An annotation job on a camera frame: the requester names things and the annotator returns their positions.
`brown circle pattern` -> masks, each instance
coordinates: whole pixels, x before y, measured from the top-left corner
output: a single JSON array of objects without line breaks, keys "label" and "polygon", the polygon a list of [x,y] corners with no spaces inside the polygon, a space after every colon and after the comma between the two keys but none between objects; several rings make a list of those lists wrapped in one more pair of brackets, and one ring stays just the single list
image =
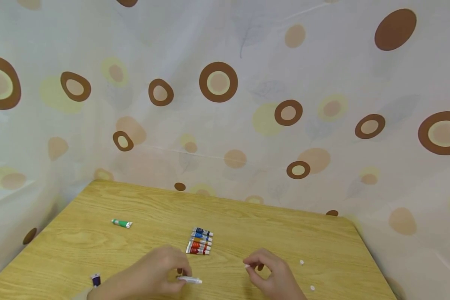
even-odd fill
[{"label": "brown circle pattern", "polygon": [[[80,83],[80,85],[83,87],[83,92],[80,95],[74,95],[67,87],[68,80],[74,80]],[[92,92],[92,86],[90,85],[90,82],[88,82],[88,80],[86,80],[84,77],[73,72],[63,72],[60,76],[60,83],[65,94],[67,94],[68,98],[72,99],[73,101],[85,101],[88,99],[90,93]]]},{"label": "brown circle pattern", "polygon": [[[285,120],[282,117],[282,111],[286,109],[287,107],[292,107],[295,110],[295,116],[290,120]],[[295,100],[286,100],[282,103],[280,103],[277,108],[275,109],[275,120],[278,124],[283,126],[291,126],[300,120],[303,114],[303,108],[302,105]]]},{"label": "brown circle pattern", "polygon": [[[230,86],[228,87],[227,91],[222,95],[214,94],[212,91],[210,91],[208,87],[208,77],[213,72],[216,71],[221,71],[225,73],[230,81]],[[235,92],[237,92],[238,89],[237,73],[235,73],[235,70],[231,66],[229,66],[224,62],[221,61],[213,62],[204,67],[202,73],[200,73],[199,86],[200,90],[202,91],[202,94],[210,101],[218,103],[228,101],[235,95]]]},{"label": "brown circle pattern", "polygon": [[37,228],[32,228],[32,230],[30,230],[27,235],[23,238],[23,244],[26,245],[28,243],[30,243],[33,238],[35,238],[35,235],[37,234]]},{"label": "brown circle pattern", "polygon": [[329,210],[326,215],[333,215],[334,217],[338,217],[338,211],[336,211],[335,209],[333,210]]},{"label": "brown circle pattern", "polygon": [[396,10],[378,25],[375,44],[383,51],[395,50],[408,41],[416,25],[417,16],[414,12],[407,8]]},{"label": "brown circle pattern", "polygon": [[0,110],[9,110],[14,108],[19,102],[22,96],[22,89],[20,88],[20,80],[18,79],[17,72],[8,61],[0,57],[0,70],[3,71],[12,82],[12,92],[5,98],[0,99]]},{"label": "brown circle pattern", "polygon": [[174,185],[175,189],[178,190],[179,192],[183,192],[185,190],[185,185],[181,182],[175,183]]},{"label": "brown circle pattern", "polygon": [[137,4],[138,0],[117,0],[117,2],[125,7],[132,7]]},{"label": "brown circle pattern", "polygon": [[[362,126],[368,121],[376,121],[378,126],[373,132],[365,133],[362,131]],[[384,128],[385,128],[385,118],[382,115],[371,114],[368,115],[367,117],[364,117],[363,119],[360,120],[360,122],[358,122],[357,126],[355,126],[355,135],[361,139],[367,140],[379,135]]]},{"label": "brown circle pattern", "polygon": [[[118,139],[122,136],[127,140],[126,146],[120,145],[120,142],[118,141]],[[132,141],[132,139],[130,139],[130,136],[128,136],[126,132],[123,132],[123,131],[115,132],[113,134],[113,141],[115,142],[115,145],[117,146],[117,148],[120,151],[127,152],[127,151],[130,151],[131,149],[133,149],[133,141]]]},{"label": "brown circle pattern", "polygon": [[[300,175],[295,175],[292,172],[293,168],[297,167],[297,165],[300,165],[301,167],[304,168],[304,172]],[[288,177],[290,177],[292,179],[303,179],[303,178],[307,177],[308,174],[310,174],[310,165],[308,165],[304,161],[300,161],[300,160],[294,161],[290,165],[288,165],[288,167],[286,168],[286,174],[288,175]]]},{"label": "brown circle pattern", "polygon": [[450,147],[436,145],[428,136],[430,128],[440,121],[450,121],[450,111],[441,111],[426,118],[418,128],[418,140],[430,152],[438,155],[450,155]]},{"label": "brown circle pattern", "polygon": [[[166,91],[166,98],[163,101],[155,98],[155,95],[153,94],[155,88],[158,86],[161,86]],[[165,80],[157,78],[153,79],[152,82],[150,82],[148,86],[148,97],[150,98],[150,101],[156,106],[165,106],[170,104],[170,102],[172,102],[173,100],[173,96],[173,89]]]}]

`wood grain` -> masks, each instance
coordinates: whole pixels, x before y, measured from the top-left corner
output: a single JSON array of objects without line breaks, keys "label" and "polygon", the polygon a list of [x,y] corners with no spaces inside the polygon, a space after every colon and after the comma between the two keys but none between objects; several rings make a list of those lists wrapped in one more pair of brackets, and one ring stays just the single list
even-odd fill
[{"label": "wood grain", "polygon": [[194,226],[215,234],[209,256],[188,256],[203,284],[157,299],[263,299],[242,263],[260,247],[289,263],[309,300],[395,299],[347,219],[96,180],[0,273],[0,300],[70,299],[91,274],[103,281],[163,244],[184,249]]}]

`small white object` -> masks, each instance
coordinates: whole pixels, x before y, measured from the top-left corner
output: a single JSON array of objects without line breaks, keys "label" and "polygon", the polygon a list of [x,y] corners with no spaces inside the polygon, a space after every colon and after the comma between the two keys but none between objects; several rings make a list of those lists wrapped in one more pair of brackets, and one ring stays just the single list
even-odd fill
[{"label": "small white object", "polygon": [[184,280],[187,283],[193,283],[193,284],[202,284],[202,281],[199,278],[190,277],[190,276],[178,276],[178,280]]}]

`white curtain backdrop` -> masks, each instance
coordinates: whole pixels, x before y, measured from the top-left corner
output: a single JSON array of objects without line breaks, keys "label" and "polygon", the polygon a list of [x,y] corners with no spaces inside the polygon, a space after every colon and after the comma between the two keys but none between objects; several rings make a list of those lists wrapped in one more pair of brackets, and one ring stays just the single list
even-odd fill
[{"label": "white curtain backdrop", "polygon": [[0,271],[96,178],[346,217],[450,300],[450,0],[0,0]]}]

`orange paint tube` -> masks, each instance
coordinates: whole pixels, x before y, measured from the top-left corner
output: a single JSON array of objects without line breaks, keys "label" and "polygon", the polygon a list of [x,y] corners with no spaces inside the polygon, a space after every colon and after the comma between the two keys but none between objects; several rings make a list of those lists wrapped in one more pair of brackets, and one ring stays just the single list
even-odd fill
[{"label": "orange paint tube", "polygon": [[201,249],[201,250],[210,250],[210,248],[211,248],[210,246],[203,245],[203,244],[200,244],[200,243],[198,243],[196,241],[192,241],[192,240],[188,242],[188,247]]},{"label": "orange paint tube", "polygon": [[202,240],[199,239],[197,237],[193,237],[190,239],[191,241],[196,241],[197,243],[203,244],[203,245],[207,245],[207,246],[212,246],[212,242],[209,240]]}]

